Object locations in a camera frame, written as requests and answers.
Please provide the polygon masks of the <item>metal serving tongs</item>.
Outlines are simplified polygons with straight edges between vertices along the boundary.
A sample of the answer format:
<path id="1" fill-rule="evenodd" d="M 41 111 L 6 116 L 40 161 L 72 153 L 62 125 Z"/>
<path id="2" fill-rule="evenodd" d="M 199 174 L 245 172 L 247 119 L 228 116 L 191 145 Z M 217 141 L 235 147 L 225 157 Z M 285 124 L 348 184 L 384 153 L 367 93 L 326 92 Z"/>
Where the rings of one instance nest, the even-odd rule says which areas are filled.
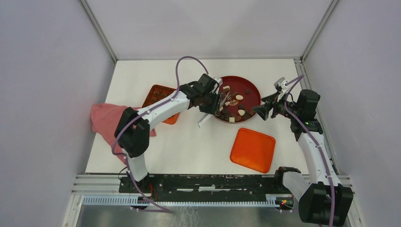
<path id="1" fill-rule="evenodd" d="M 213 107 L 212 112 L 210 112 L 210 113 L 205 113 L 205 114 L 201 117 L 201 119 L 198 121 L 198 127 L 199 127 L 199 128 L 201 128 L 201 127 L 205 124 L 205 122 L 206 122 L 207 120 L 209 120 L 212 116 L 214 116 L 214 115 L 220 113 L 220 111 L 221 111 L 221 109 L 222 109 L 222 106 L 225 105 L 225 103 L 228 102 L 229 98 L 231 97 L 231 92 L 228 91 L 228 92 L 219 93 L 218 97 L 220 98 L 220 99 L 219 99 L 219 102 L 218 102 L 218 103 L 216 102 L 216 103 L 212 106 L 212 107 Z"/>

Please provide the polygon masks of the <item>orange chocolate box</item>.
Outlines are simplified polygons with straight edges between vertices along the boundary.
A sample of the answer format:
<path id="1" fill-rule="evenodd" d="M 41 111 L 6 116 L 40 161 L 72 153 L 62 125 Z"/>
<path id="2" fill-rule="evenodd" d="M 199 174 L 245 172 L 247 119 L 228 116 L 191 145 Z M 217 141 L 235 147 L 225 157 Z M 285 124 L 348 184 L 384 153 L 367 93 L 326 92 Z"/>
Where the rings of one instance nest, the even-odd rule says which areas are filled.
<path id="1" fill-rule="evenodd" d="M 175 90 L 176 90 L 175 88 L 171 88 L 171 87 L 166 87 L 166 86 L 162 86 L 162 85 L 153 85 L 144 100 L 142 108 L 152 105 L 152 104 L 166 98 L 167 96 L 169 96 L 173 92 L 175 92 Z M 178 117 L 179 117 L 179 113 L 167 118 L 166 120 L 163 121 L 163 123 L 174 125 L 177 122 Z"/>

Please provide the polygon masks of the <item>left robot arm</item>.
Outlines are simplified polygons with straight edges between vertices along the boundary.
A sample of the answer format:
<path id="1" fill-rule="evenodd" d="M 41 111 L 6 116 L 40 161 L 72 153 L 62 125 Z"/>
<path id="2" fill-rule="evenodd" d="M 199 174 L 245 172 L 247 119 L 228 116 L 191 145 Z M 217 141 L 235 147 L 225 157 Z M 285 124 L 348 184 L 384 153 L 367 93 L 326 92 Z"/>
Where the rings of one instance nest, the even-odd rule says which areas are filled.
<path id="1" fill-rule="evenodd" d="M 123 111 L 112 149 L 121 147 L 132 189 L 141 193 L 148 188 L 144 153 L 149 147 L 150 131 L 169 117 L 192 107 L 198 107 L 205 115 L 216 114 L 220 108 L 221 85 L 221 78 L 202 74 L 199 80 L 179 86 L 171 95 L 152 105 L 137 110 L 128 107 Z"/>

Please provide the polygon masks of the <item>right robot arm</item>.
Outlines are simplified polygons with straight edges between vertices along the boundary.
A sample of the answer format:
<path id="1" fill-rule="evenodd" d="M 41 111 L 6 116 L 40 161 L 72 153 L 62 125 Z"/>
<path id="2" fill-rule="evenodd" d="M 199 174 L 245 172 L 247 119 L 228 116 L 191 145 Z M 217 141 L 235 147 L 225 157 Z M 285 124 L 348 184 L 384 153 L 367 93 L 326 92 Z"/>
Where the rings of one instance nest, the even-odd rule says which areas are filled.
<path id="1" fill-rule="evenodd" d="M 298 202 L 301 221 L 330 227 L 345 224 L 353 201 L 353 191 L 343 185 L 333 169 L 324 144 L 323 129 L 316 119 L 320 95 L 303 89 L 298 100 L 290 102 L 280 92 L 262 98 L 262 105 L 253 107 L 263 120 L 268 115 L 282 115 L 291 121 L 290 129 L 300 146 L 309 173 L 309 180 L 294 167 L 281 166 L 275 173 L 273 187 L 279 193 L 288 190 Z"/>

